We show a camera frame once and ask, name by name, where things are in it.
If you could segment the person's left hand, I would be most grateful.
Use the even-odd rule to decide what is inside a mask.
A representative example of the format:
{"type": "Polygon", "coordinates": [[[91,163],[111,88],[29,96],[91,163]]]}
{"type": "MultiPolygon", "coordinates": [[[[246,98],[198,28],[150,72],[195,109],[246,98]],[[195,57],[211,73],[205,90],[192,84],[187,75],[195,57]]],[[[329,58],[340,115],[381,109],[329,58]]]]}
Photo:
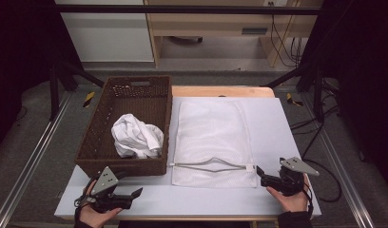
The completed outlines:
{"type": "Polygon", "coordinates": [[[83,201],[77,209],[75,221],[80,220],[92,228],[103,228],[107,221],[115,218],[121,211],[122,208],[115,208],[105,213],[98,213],[89,202],[83,201]]]}

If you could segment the aluminium floor rail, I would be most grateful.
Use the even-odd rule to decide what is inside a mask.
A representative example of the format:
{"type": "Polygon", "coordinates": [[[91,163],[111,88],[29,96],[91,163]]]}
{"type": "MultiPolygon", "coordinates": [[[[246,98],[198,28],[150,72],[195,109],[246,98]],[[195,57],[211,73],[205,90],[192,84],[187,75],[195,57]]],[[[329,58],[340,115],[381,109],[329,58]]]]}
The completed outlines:
{"type": "Polygon", "coordinates": [[[333,183],[333,190],[339,191],[337,202],[324,202],[321,196],[317,196],[322,212],[318,222],[326,227],[375,228],[351,176],[326,132],[326,124],[314,121],[314,125],[318,128],[316,137],[320,156],[317,157],[315,152],[310,152],[305,158],[321,169],[323,176],[328,177],[328,180],[321,181],[323,185],[321,190],[328,191],[329,184],[333,183]]]}
{"type": "Polygon", "coordinates": [[[46,153],[52,136],[55,134],[55,131],[68,108],[71,97],[72,94],[70,92],[64,93],[56,114],[45,124],[45,129],[40,135],[38,142],[33,146],[33,150],[27,156],[27,161],[22,166],[21,172],[16,176],[16,182],[8,191],[5,201],[0,206],[0,228],[6,228],[9,224],[11,216],[23,197],[40,160],[46,153]]]}

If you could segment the black metal stand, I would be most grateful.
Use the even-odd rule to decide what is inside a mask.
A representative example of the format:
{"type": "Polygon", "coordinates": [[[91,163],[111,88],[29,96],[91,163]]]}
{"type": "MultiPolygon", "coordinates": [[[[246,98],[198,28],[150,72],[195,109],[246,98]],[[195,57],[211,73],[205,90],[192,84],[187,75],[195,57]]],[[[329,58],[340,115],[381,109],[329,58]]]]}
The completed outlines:
{"type": "Polygon", "coordinates": [[[321,101],[322,76],[320,75],[320,68],[317,64],[307,61],[280,78],[263,85],[263,87],[274,88],[296,76],[300,76],[296,84],[296,90],[298,92],[306,92],[311,86],[313,87],[313,114],[319,123],[323,123],[324,114],[321,101]]]}
{"type": "Polygon", "coordinates": [[[74,75],[81,76],[99,87],[103,87],[105,84],[102,80],[99,80],[93,75],[85,72],[80,67],[74,66],[68,62],[58,62],[57,64],[54,64],[49,70],[51,101],[51,114],[49,119],[51,121],[53,121],[59,114],[60,102],[58,83],[61,83],[66,91],[74,91],[77,88],[77,83],[73,78],[74,75]]]}

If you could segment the light wooden desk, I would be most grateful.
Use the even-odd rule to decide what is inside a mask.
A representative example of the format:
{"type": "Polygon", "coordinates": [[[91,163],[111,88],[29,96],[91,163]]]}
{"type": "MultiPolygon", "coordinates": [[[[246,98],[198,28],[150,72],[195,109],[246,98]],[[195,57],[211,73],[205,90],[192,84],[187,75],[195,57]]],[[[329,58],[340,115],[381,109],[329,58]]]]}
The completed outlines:
{"type": "MultiPolygon", "coordinates": [[[[147,6],[229,6],[319,8],[323,0],[144,0],[147,6]]],[[[307,38],[317,17],[315,15],[271,14],[194,14],[150,13],[147,16],[155,37],[188,36],[253,36],[260,39],[263,53],[275,67],[283,55],[286,39],[307,38]]]]}

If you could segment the white garment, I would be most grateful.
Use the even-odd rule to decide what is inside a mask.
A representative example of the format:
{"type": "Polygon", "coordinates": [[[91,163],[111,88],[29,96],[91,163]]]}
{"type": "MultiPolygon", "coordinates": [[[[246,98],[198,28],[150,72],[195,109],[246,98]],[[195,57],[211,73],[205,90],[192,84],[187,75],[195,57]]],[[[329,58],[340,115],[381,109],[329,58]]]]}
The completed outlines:
{"type": "Polygon", "coordinates": [[[158,158],[162,155],[164,133],[132,114],[121,116],[111,127],[114,146],[121,158],[158,158]]]}

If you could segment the brown wicker basket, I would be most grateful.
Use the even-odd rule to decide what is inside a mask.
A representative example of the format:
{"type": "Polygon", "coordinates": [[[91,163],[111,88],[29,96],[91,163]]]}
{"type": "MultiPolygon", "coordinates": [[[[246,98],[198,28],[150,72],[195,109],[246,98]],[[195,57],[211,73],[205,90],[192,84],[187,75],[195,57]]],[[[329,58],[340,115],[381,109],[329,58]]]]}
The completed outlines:
{"type": "Polygon", "coordinates": [[[93,177],[105,167],[130,177],[166,173],[172,92],[169,76],[110,77],[104,84],[82,140],[75,163],[93,177]],[[156,158],[122,158],[116,152],[111,128],[124,114],[153,124],[164,133],[161,154],[156,158]]]}

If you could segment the person's right hand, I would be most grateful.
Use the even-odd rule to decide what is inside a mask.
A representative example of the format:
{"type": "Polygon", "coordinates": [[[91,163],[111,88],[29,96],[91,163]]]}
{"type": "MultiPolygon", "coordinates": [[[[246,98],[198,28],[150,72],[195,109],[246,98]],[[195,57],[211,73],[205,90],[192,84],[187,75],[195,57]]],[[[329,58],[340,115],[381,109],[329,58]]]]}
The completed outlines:
{"type": "Polygon", "coordinates": [[[286,212],[303,212],[308,210],[309,199],[307,191],[309,189],[309,182],[307,177],[304,177],[304,192],[299,192],[296,195],[286,197],[278,192],[273,187],[268,186],[266,191],[271,194],[281,205],[282,211],[286,212]]]}

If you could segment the black horizontal bar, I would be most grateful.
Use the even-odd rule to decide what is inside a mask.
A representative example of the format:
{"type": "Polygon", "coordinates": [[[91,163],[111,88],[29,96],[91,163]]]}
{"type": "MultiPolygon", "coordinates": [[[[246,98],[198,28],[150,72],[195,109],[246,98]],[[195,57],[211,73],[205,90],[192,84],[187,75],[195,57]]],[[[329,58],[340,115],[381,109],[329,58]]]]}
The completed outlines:
{"type": "Polygon", "coordinates": [[[169,5],[70,5],[54,7],[60,12],[79,13],[190,13],[190,14],[273,14],[319,15],[320,8],[285,7],[232,7],[232,6],[169,6],[169,5]]]}

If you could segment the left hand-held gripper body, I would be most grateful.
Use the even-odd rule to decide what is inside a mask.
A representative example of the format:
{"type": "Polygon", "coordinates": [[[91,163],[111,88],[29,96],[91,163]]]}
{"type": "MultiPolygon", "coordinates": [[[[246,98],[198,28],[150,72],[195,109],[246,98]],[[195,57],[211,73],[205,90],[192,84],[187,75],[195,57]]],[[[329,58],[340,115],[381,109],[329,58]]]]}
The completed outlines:
{"type": "Polygon", "coordinates": [[[134,194],[116,195],[114,190],[119,183],[119,177],[107,166],[102,172],[91,178],[81,197],[74,201],[76,208],[82,208],[89,203],[98,213],[104,213],[116,208],[129,209],[134,201],[134,194]]]}

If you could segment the white mesh laundry bag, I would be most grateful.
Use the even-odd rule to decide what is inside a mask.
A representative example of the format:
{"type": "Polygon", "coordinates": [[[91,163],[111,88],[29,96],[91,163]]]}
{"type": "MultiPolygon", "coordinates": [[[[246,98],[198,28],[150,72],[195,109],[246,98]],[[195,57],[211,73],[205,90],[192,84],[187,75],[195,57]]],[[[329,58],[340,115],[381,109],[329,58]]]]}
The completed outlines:
{"type": "Polygon", "coordinates": [[[237,102],[182,102],[172,183],[183,187],[254,188],[249,130],[237,102]]]}

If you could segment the white cabinet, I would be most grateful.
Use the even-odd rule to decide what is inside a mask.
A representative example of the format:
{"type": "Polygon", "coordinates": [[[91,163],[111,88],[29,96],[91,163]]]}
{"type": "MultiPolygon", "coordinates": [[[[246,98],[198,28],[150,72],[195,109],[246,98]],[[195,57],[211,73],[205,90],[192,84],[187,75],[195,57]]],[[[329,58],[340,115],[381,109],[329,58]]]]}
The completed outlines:
{"type": "Polygon", "coordinates": [[[61,16],[80,60],[152,62],[144,13],[69,13],[61,16]]]}

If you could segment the dark curtain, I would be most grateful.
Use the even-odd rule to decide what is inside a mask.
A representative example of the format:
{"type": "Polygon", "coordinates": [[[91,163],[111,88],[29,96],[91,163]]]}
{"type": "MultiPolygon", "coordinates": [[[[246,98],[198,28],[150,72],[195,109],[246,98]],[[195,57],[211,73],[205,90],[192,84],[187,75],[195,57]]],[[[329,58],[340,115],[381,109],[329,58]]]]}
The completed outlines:
{"type": "Polygon", "coordinates": [[[63,62],[80,67],[55,0],[0,0],[0,144],[15,122],[22,94],[54,70],[68,90],[77,83],[63,62]]]}
{"type": "Polygon", "coordinates": [[[323,0],[305,61],[339,82],[340,106],[388,185],[388,0],[323,0]]]}

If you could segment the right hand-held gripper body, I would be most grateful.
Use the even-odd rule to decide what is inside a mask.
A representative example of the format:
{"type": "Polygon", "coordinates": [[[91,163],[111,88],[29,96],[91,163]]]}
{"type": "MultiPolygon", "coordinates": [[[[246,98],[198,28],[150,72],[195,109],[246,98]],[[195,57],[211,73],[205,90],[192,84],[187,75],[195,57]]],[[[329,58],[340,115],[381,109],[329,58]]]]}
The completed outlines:
{"type": "Polygon", "coordinates": [[[298,194],[304,186],[304,174],[318,176],[319,171],[297,157],[280,158],[279,184],[277,190],[285,196],[298,194]]]}

